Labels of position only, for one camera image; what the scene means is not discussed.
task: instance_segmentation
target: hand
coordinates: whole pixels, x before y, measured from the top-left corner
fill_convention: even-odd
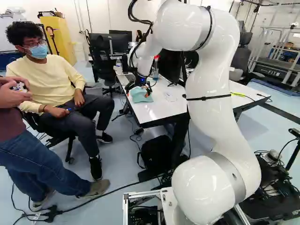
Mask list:
[[[21,104],[23,101],[31,101],[32,94],[30,92],[20,92],[11,90],[16,86],[14,80],[7,82],[0,87],[0,108],[13,108]]]
[[[29,81],[27,79],[24,79],[22,77],[18,77],[18,76],[6,76],[6,77],[1,77],[0,78],[0,83],[8,83],[8,82],[11,82],[11,81],[15,81],[15,82],[18,82],[18,81],[21,81],[25,84],[26,86],[26,89],[29,90]]]
[[[70,114],[69,110],[53,107],[53,106],[50,106],[50,105],[47,105],[44,108],[44,111],[45,111],[45,113],[50,113],[55,118],[63,118],[63,117]]]
[[[81,92],[80,89],[75,89],[75,92],[74,92],[74,102],[75,102],[75,105],[77,107],[83,106],[83,104],[85,102],[83,94],[82,94],[82,92]]]

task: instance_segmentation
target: yellow panel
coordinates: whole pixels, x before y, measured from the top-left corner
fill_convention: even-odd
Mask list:
[[[66,19],[56,16],[41,16],[40,20],[41,23],[45,26],[45,29],[48,26],[53,28],[54,41],[59,55],[65,58],[71,65],[74,65],[77,60],[75,57],[75,52],[73,49],[73,44],[71,42],[70,32],[67,26]],[[53,39],[51,38],[48,30],[46,30],[46,33],[49,39],[50,48],[52,50],[52,53],[57,55]]]

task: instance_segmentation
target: eyeglasses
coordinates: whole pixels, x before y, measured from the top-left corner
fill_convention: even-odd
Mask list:
[[[30,41],[30,42],[24,43],[24,46],[26,46],[28,48],[33,48],[33,47],[37,47],[38,45],[45,45],[45,44],[46,44],[46,40],[40,39],[38,41]]]

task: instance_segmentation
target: yellow sweater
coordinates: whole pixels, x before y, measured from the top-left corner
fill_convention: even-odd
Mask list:
[[[20,76],[29,81],[33,101],[25,101],[19,108],[32,113],[38,113],[41,104],[66,103],[73,98],[75,89],[83,90],[85,85],[83,76],[58,55],[47,55],[46,64],[32,62],[24,56],[7,65],[6,76]]]

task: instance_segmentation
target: chair wheel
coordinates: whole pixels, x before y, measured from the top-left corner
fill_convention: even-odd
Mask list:
[[[74,159],[73,157],[71,157],[70,160],[68,161],[68,163],[69,163],[69,164],[73,164],[74,160],[75,160],[75,159]]]

